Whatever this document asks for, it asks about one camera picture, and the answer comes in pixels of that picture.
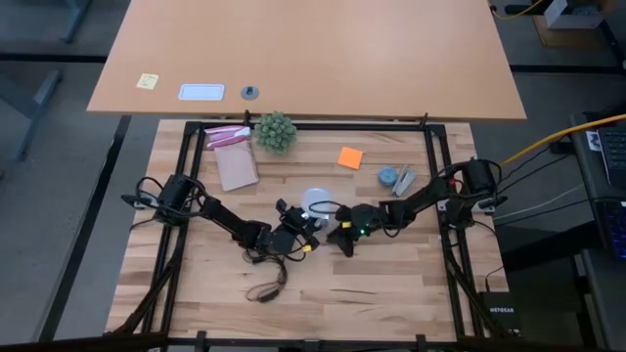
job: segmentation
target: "wooden table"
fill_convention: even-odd
[[[147,175],[164,182],[173,173],[184,125],[182,120],[160,123]],[[447,131],[453,162],[475,155],[468,124],[449,123]],[[210,151],[202,153],[199,179],[243,219],[274,226],[278,225],[276,200],[284,198],[297,206],[307,188],[326,188],[346,204],[375,203],[390,198],[389,189],[377,180],[384,165],[413,161],[410,168],[418,180],[407,195],[429,179],[424,134],[419,132],[299,131],[293,149],[283,156],[252,145],[258,184],[224,193]],[[343,146],[365,151],[360,170],[336,164]],[[151,215],[139,211],[135,221]],[[475,218],[492,225],[489,217]],[[161,228],[153,222],[130,235],[108,329],[118,327],[148,291]],[[498,243],[481,226],[469,228],[467,236],[476,288],[481,289],[485,275],[502,265]],[[197,330],[206,330],[211,338],[412,340],[423,333],[428,340],[455,340],[434,208],[420,213],[396,239],[376,232],[358,241],[352,258],[344,257],[336,245],[323,243],[303,262],[289,262],[285,290],[266,304],[248,302],[244,294],[251,286],[274,280],[277,268],[245,263],[242,249],[230,238],[207,220],[190,222],[170,336],[194,337]],[[490,277],[492,289],[507,289],[504,275],[499,271]],[[469,305],[459,291],[470,333]]]
[[[187,83],[224,99],[180,101]],[[88,110],[526,118],[485,0],[133,0]]]

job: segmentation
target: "yellow cable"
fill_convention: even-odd
[[[552,140],[554,140],[556,138],[560,138],[560,137],[562,137],[562,136],[564,136],[566,134],[569,134],[569,133],[572,133],[572,132],[577,132],[577,131],[580,131],[580,130],[584,130],[584,129],[587,129],[587,128],[590,128],[590,127],[602,125],[602,124],[605,124],[605,123],[610,123],[610,122],[617,121],[617,120],[620,120],[620,119],[626,119],[626,114],[620,114],[620,115],[613,116],[613,117],[607,117],[607,118],[603,118],[603,119],[598,120],[598,121],[587,122],[587,123],[583,123],[583,124],[578,125],[578,126],[566,128],[566,129],[564,129],[562,131],[559,131],[557,133],[553,133],[550,136],[548,136],[548,137],[546,137],[546,138],[544,138],[544,139],[542,139],[542,140],[540,140],[538,142],[533,143],[532,145],[530,145],[529,147],[527,147],[523,151],[521,151],[521,152],[519,152],[519,153],[517,153],[517,154],[515,154],[515,155],[513,155],[511,157],[509,157],[508,159],[506,159],[500,165],[501,166],[506,166],[506,165],[512,163],[513,161],[517,160],[518,158],[520,158],[524,154],[527,154],[528,152],[538,148],[539,146],[541,146],[543,144],[546,144],[546,143],[548,143],[548,142],[550,142],[550,141],[552,141]]]
[[[509,16],[509,17],[502,17],[502,16],[498,15],[498,13],[497,13],[497,12],[495,12],[495,11],[493,11],[493,10],[491,11],[491,13],[493,14],[493,16],[497,17],[497,18],[498,18],[498,19],[500,19],[500,20],[512,20],[512,19],[514,19],[514,18],[516,18],[516,17],[519,17],[519,16],[522,16],[522,15],[526,14],[527,12],[531,11],[532,9],[536,8],[536,7],[537,7],[539,4],[541,4],[543,1],[544,1],[544,0],[539,0],[539,1],[537,1],[536,3],[534,3],[534,4],[530,5],[530,6],[528,7],[528,9],[526,9],[526,10],[524,10],[524,11],[522,11],[522,12],[518,13],[518,14],[515,14],[515,15],[513,15],[513,16]]]

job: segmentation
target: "orange sticky note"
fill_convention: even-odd
[[[361,159],[363,158],[363,151],[355,150],[348,147],[341,148],[341,154],[339,155],[339,165],[347,166],[358,170],[361,166]]]

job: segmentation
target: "gray floor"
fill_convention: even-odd
[[[62,1],[5,0],[0,4],[0,51],[103,55],[113,43],[127,5],[128,0],[95,0],[75,43],[67,45],[57,40],[68,18]],[[618,12],[609,22],[626,43],[626,26],[619,22],[623,14]],[[512,64],[612,64],[607,49],[543,47],[531,19],[499,22],[498,27]],[[118,122],[117,117],[85,112],[101,65],[0,63],[0,73],[31,92],[52,68],[63,71],[64,82],[23,163],[9,163],[6,157],[25,129],[25,121],[0,102],[5,121],[0,129],[0,163],[7,170],[0,182],[4,229],[0,234],[0,344],[29,341],[38,332]],[[626,91],[626,80],[613,76],[516,74],[514,78],[528,121],[474,123],[472,131],[482,157],[503,160],[567,126],[569,114],[601,109],[624,98]],[[131,123],[57,338],[98,335],[105,326],[133,216],[118,196],[129,192],[145,172],[156,129],[155,117],[134,118]],[[533,164],[552,158],[545,155]],[[542,202],[580,183],[574,158],[567,159],[512,188],[511,199],[498,215]],[[581,190],[555,206],[584,196]],[[581,204],[516,226],[558,231],[589,218],[589,208]],[[501,237],[502,247],[535,240]],[[563,261],[509,276],[522,320],[532,327],[529,336],[577,342],[572,314],[578,303],[568,275],[568,263]],[[530,291],[530,282],[546,293]]]

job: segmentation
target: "succulent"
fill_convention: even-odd
[[[254,126],[256,143],[273,154],[283,154],[295,141],[295,126],[282,112],[263,114]]]

